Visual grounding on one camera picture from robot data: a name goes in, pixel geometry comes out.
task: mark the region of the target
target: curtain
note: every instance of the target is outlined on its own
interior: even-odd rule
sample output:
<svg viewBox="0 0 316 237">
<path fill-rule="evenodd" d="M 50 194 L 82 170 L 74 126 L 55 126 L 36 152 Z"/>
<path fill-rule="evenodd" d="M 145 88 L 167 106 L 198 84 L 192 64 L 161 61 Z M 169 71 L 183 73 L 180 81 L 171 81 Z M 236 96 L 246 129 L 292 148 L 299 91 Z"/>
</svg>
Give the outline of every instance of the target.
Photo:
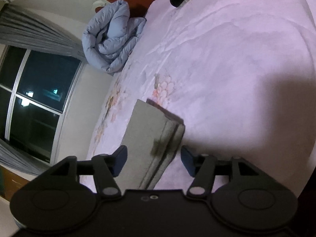
<svg viewBox="0 0 316 237">
<path fill-rule="evenodd" d="M 80 40 L 73 40 L 49 21 L 18 6 L 5 5 L 0 11 L 0 43 L 86 62 Z"/>
<path fill-rule="evenodd" d="M 38 176 L 49 166 L 33 158 L 27 153 L 20 153 L 0 139 L 0 164 L 22 173 Z"/>
</svg>

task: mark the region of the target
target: light blue comforter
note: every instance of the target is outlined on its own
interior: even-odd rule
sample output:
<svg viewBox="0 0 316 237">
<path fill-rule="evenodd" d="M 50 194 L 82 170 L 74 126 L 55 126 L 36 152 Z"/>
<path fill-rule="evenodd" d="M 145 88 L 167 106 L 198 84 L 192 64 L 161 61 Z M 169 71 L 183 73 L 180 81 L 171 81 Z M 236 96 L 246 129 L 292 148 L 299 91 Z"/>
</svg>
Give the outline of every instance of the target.
<svg viewBox="0 0 316 237">
<path fill-rule="evenodd" d="M 122 70 L 145 23 L 144 18 L 130 18 L 130 9 L 124 0 L 102 8 L 83 32 L 83 51 L 88 63 L 107 73 Z"/>
</svg>

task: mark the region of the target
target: bed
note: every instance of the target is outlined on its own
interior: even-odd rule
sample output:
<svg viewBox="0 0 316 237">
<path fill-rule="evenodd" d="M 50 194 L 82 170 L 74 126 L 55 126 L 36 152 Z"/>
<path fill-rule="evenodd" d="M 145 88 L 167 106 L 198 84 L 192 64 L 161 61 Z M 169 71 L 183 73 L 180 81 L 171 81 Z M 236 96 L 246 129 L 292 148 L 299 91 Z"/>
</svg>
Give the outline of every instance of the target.
<svg viewBox="0 0 316 237">
<path fill-rule="evenodd" d="M 87 159 L 113 153 L 136 100 L 149 99 L 183 119 L 183 145 L 242 156 L 298 196 L 316 165 L 315 16 L 316 0 L 155 0 Z M 177 154 L 155 188 L 191 182 Z"/>
</svg>

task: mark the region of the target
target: glass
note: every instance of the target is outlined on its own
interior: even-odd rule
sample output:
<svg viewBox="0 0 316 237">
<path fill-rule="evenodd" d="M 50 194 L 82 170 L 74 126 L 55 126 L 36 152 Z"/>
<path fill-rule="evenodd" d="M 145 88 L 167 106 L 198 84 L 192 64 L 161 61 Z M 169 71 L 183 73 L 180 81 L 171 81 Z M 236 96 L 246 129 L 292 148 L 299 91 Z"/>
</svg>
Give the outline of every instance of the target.
<svg viewBox="0 0 316 237">
<path fill-rule="evenodd" d="M 0 84 L 13 88 L 26 49 L 9 46 L 0 68 Z"/>
<path fill-rule="evenodd" d="M 16 98 L 10 129 L 10 144 L 50 162 L 59 115 Z"/>
<path fill-rule="evenodd" d="M 7 122 L 7 113 L 10 102 L 11 93 L 0 88 L 0 138 L 4 140 L 5 125 Z"/>
<path fill-rule="evenodd" d="M 73 57 L 31 51 L 17 91 L 63 111 L 79 63 L 80 60 Z"/>
</svg>

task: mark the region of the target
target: bed sheet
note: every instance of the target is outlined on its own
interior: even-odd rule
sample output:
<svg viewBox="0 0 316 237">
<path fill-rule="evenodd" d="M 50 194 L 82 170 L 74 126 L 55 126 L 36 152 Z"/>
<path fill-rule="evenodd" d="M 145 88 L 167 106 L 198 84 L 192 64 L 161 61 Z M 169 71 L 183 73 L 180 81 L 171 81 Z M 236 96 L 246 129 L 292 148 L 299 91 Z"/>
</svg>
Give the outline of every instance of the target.
<svg viewBox="0 0 316 237">
<path fill-rule="evenodd" d="M 114 76 L 87 159 L 113 153 L 136 100 L 150 99 L 183 119 L 183 145 L 242 156 L 298 196 L 316 165 L 315 2 L 154 1 Z M 81 182 L 95 190 L 92 177 Z M 156 189 L 191 182 L 177 155 Z"/>
</svg>

